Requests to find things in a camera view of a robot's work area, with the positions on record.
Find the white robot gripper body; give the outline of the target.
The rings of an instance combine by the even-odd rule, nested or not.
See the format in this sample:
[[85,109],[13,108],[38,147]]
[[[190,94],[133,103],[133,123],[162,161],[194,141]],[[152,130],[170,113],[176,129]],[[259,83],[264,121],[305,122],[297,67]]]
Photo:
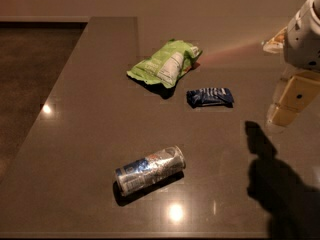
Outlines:
[[289,21],[284,58],[294,67],[320,71],[320,0],[307,0]]

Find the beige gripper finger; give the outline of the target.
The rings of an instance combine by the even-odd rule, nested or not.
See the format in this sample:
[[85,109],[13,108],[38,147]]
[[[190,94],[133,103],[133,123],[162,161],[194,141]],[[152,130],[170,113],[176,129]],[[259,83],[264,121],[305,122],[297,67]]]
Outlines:
[[320,73],[287,66],[267,113],[268,128],[286,128],[320,94]]
[[271,54],[282,53],[284,49],[286,32],[287,28],[284,27],[275,36],[266,41],[262,46],[263,51]]

